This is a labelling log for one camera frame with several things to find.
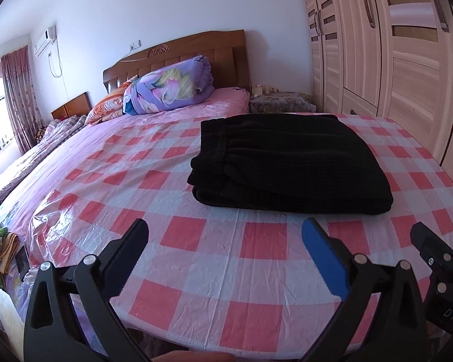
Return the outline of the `black pants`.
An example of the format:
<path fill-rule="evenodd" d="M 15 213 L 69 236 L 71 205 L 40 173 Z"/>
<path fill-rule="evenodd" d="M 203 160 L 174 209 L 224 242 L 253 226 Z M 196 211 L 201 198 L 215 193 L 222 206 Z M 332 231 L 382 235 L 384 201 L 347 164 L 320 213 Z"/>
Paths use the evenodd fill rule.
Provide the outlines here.
<path fill-rule="evenodd" d="M 380 215 L 394 203 L 367 143 L 330 114 L 205 120 L 187 181 L 214 207 Z"/>

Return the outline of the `pink checkered bed sheet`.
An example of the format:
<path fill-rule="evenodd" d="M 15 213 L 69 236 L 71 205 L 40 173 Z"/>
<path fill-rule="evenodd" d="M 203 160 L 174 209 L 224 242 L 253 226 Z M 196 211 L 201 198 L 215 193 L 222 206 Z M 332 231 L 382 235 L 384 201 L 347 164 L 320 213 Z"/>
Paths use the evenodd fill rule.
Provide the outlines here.
<path fill-rule="evenodd" d="M 0 206 L 21 245 L 4 287 L 21 315 L 40 265 L 98 255 L 138 219 L 149 240 L 112 306 L 127 326 L 185 347 L 299 358 L 340 304 L 302 240 L 315 217 L 371 262 L 430 259 L 418 222 L 452 249 L 453 182 L 391 119 L 250 114 L 223 88 L 197 106 L 86 126 Z"/>

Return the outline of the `light wood wardrobe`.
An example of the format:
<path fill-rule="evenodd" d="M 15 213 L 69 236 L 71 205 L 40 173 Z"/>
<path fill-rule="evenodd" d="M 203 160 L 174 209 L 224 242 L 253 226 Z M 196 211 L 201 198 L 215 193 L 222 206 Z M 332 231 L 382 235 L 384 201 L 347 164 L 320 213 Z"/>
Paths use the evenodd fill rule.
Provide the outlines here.
<path fill-rule="evenodd" d="M 305 0 L 313 101 L 392 119 L 453 182 L 453 0 Z"/>

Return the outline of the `striped purple blanket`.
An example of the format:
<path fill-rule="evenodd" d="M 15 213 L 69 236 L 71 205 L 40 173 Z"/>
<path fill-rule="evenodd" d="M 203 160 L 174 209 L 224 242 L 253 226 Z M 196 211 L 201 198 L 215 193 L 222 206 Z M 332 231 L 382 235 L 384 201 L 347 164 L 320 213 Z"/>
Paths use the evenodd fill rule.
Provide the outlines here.
<path fill-rule="evenodd" d="M 43 131 L 41 140 L 0 174 L 0 201 L 3 202 L 49 154 L 79 132 L 85 122 L 86 114 L 74 115 L 64 120 L 54 119 Z"/>

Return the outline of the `floral covered nightstand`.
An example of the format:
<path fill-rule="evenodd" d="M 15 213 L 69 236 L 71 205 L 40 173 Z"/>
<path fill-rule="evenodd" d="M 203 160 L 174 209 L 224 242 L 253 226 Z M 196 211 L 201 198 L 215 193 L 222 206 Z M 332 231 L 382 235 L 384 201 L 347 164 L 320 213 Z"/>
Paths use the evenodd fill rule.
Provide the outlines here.
<path fill-rule="evenodd" d="M 281 92 L 270 85 L 255 85 L 249 100 L 251 114 L 316 113 L 310 96 L 302 92 Z"/>

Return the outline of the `small wooden headboard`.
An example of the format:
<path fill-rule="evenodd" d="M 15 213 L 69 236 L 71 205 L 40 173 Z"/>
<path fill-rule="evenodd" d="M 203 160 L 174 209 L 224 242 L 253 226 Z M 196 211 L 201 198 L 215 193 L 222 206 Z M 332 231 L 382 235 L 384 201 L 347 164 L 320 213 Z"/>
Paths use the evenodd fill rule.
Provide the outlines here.
<path fill-rule="evenodd" d="M 51 116 L 52 119 L 65 120 L 72 116 L 81 117 L 84 114 L 88 114 L 91 109 L 88 93 L 84 92 L 54 110 Z"/>

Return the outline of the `orange floral pillow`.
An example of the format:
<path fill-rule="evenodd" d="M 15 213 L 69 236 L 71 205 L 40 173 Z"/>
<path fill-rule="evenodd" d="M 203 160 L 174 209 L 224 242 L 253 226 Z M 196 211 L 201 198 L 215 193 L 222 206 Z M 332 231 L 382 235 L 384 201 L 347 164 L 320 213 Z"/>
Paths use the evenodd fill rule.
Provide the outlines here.
<path fill-rule="evenodd" d="M 126 89 L 137 79 L 130 78 L 118 88 L 110 92 L 89 112 L 86 117 L 86 125 L 96 125 L 123 116 L 123 96 Z"/>

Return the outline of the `maroon curtain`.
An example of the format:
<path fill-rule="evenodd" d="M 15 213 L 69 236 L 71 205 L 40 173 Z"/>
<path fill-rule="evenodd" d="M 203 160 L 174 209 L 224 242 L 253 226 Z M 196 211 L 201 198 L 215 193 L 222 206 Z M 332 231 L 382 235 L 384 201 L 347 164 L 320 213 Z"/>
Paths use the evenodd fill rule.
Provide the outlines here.
<path fill-rule="evenodd" d="M 32 80 L 28 47 L 22 47 L 0 58 L 0 141 L 17 144 L 25 154 L 37 144 L 36 134 L 43 127 Z"/>

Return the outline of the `purple floral folded quilt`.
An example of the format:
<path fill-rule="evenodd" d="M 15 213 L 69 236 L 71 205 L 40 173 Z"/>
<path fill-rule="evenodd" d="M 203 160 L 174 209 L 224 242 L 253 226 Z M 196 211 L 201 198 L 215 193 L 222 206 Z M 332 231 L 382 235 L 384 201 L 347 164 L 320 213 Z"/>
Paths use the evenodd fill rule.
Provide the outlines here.
<path fill-rule="evenodd" d="M 214 90 L 209 59 L 195 56 L 135 79 L 123 94 L 123 113 L 155 114 L 198 105 Z"/>

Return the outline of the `white air conditioner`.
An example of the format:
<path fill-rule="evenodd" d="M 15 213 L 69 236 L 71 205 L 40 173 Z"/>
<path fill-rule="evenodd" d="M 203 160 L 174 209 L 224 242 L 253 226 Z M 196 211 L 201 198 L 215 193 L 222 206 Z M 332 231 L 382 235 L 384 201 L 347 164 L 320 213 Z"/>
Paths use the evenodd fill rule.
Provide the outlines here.
<path fill-rule="evenodd" d="M 33 46 L 34 56 L 40 56 L 46 48 L 57 39 L 56 26 L 48 27 Z"/>

